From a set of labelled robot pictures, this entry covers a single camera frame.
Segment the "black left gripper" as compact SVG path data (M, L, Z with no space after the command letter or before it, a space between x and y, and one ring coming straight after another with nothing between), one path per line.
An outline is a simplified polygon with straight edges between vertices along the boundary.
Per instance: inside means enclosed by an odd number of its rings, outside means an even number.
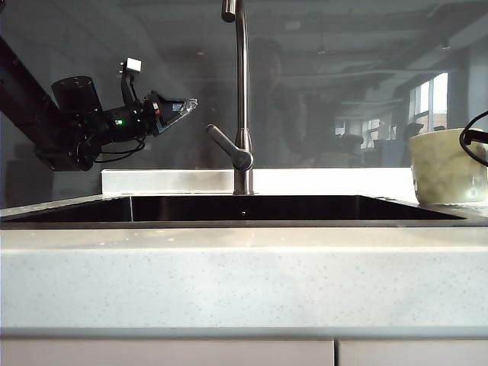
M146 135L157 136L186 117L197 106L196 98L166 97L152 90L153 98L103 112L103 144L122 143Z

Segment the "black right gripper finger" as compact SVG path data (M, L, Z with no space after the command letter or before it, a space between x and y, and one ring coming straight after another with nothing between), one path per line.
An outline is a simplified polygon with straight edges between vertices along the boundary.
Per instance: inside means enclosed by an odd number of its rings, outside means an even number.
M472 142L488 144L488 133L482 130L469 129L464 134L464 143L471 144Z

